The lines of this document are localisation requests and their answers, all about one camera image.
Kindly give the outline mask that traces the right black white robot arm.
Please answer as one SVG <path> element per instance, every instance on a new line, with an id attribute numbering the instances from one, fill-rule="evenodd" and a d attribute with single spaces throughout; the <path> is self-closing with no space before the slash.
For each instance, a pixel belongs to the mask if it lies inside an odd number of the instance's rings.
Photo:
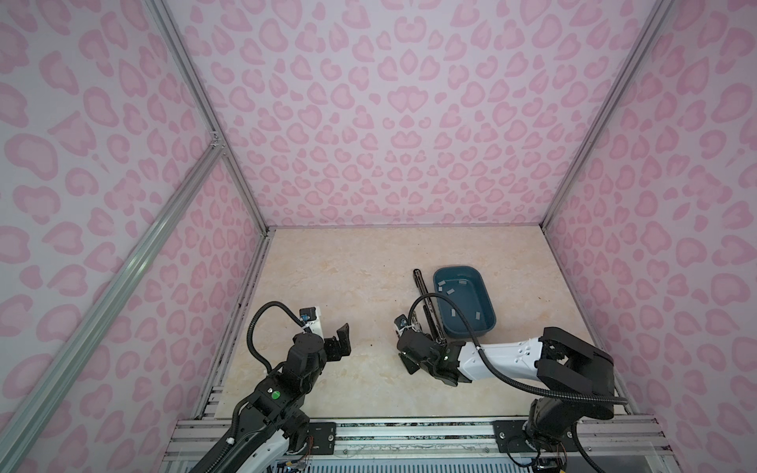
<path id="1" fill-rule="evenodd" d="M 427 372 L 449 386 L 498 378 L 534 396 L 520 441 L 533 451 L 560 445 L 585 418 L 608 421 L 624 401 L 615 394 L 613 358 L 559 328 L 526 341 L 477 344 L 439 342 L 412 326 L 396 330 L 407 372 Z"/>

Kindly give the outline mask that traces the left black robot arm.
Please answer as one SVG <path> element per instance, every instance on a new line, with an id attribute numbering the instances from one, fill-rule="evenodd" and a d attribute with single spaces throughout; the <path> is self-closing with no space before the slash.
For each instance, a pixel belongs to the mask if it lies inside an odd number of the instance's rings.
<path id="1" fill-rule="evenodd" d="M 310 418 L 302 410 L 325 366 L 351 354 L 350 326 L 323 338 L 303 332 L 293 338 L 284 362 L 235 406 L 231 425 L 193 467 L 194 472 L 266 472 L 288 453 L 310 448 Z"/>

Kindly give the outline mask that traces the teal plastic tray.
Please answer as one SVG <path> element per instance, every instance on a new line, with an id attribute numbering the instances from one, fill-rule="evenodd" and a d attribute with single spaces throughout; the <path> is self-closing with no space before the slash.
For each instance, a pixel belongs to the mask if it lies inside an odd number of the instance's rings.
<path id="1" fill-rule="evenodd" d="M 459 280 L 466 281 L 465 286 L 457 284 Z M 444 288 L 444 295 L 452 300 L 468 320 L 475 336 L 479 337 L 493 330 L 497 323 L 496 313 L 480 272 L 471 266 L 448 266 L 438 269 L 433 277 L 437 287 Z M 448 295 L 449 289 L 455 293 Z M 459 315 L 451 317 L 453 309 L 446 301 L 437 299 L 438 313 L 441 317 L 445 334 L 451 338 L 468 338 L 469 332 Z"/>

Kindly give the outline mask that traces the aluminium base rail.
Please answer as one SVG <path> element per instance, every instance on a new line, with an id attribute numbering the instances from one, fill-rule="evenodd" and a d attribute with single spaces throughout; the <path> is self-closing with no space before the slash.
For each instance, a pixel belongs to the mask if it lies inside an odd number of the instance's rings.
<path id="1" fill-rule="evenodd" d="M 607 472 L 675 472 L 671 445 L 644 415 L 583 419 L 555 449 L 524 440 L 522 416 L 316 419 L 311 471 L 514 471 L 532 458 L 556 455 L 572 472 L 588 471 L 582 455 Z"/>

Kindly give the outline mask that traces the aluminium frame diagonal bar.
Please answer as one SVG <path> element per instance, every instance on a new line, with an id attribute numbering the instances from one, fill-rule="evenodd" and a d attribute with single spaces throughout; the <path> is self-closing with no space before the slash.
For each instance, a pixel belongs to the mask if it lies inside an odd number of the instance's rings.
<path id="1" fill-rule="evenodd" d="M 136 244 L 116 276 L 102 291 L 69 340 L 19 406 L 1 435 L 1 469 L 13 472 L 47 427 L 61 402 L 102 343 L 108 329 L 125 308 L 183 218 L 189 204 L 221 158 L 220 145 L 211 145 L 185 181 L 171 196 L 153 224 Z"/>

